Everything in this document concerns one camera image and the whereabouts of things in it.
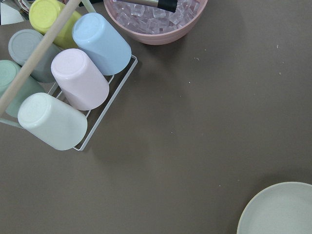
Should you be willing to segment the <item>cream round plate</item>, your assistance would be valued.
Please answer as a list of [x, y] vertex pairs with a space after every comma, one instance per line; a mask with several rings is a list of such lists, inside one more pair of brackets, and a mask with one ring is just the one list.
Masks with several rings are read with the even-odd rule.
[[310, 234], [312, 186], [283, 182], [257, 193], [238, 222], [238, 234]]

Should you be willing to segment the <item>pink plastic cup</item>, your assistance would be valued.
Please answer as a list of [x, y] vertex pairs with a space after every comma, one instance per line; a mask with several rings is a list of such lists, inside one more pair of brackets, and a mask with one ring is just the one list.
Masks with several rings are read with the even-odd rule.
[[51, 63], [51, 72], [68, 102], [78, 110], [95, 109], [109, 95], [108, 81], [80, 49], [58, 53]]

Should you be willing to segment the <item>white plastic cup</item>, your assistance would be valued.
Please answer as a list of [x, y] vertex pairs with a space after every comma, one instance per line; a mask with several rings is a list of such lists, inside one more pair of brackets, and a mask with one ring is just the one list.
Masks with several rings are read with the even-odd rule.
[[84, 138], [87, 118], [80, 111], [47, 93], [35, 93], [23, 101], [19, 124], [56, 150], [68, 150]]

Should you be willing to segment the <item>pink bowl with ice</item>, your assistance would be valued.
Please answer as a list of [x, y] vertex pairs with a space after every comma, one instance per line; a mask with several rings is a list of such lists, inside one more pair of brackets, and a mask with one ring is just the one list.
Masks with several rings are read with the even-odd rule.
[[172, 13], [118, 0], [104, 1], [113, 22], [131, 38], [148, 45], [165, 45], [185, 36], [195, 26], [206, 5], [206, 0], [179, 0]]

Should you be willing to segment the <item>blue plastic cup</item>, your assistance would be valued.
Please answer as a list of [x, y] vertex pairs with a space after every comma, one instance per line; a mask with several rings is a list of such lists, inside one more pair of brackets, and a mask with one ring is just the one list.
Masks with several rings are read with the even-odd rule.
[[72, 37], [103, 75], [121, 72], [131, 60], [130, 45], [99, 13], [88, 13], [79, 18]]

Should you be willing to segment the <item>grey plastic cup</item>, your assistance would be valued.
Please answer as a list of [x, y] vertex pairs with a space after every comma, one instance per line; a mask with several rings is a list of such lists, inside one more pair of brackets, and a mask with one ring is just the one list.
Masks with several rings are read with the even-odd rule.
[[[29, 59], [37, 45], [41, 42], [43, 35], [32, 29], [23, 29], [17, 31], [10, 38], [8, 51], [11, 58], [23, 66]], [[51, 72], [51, 63], [54, 57], [61, 52], [61, 49], [55, 44], [51, 44], [36, 67], [33, 69], [31, 76], [41, 83], [55, 82]]]

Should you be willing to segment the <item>yellow plastic cup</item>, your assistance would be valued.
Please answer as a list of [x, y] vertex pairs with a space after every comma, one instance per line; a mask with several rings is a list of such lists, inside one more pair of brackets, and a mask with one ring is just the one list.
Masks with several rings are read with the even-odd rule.
[[[32, 27], [41, 34], [46, 34], [64, 8], [65, 4], [58, 0], [34, 1], [29, 10], [29, 20]], [[81, 14], [74, 11], [54, 39], [55, 45], [63, 49], [78, 48], [73, 40], [72, 30], [79, 18], [81, 18]]]

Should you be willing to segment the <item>green plastic cup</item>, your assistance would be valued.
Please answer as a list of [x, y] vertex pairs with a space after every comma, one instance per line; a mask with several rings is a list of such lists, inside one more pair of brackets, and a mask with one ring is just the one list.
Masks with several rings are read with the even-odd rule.
[[[11, 60], [0, 61], [0, 96], [4, 94], [19, 71], [20, 66], [16, 62]], [[45, 90], [43, 87], [29, 76], [13, 101], [7, 107], [6, 113], [12, 117], [17, 117], [19, 108], [26, 98], [32, 94], [44, 92]]]

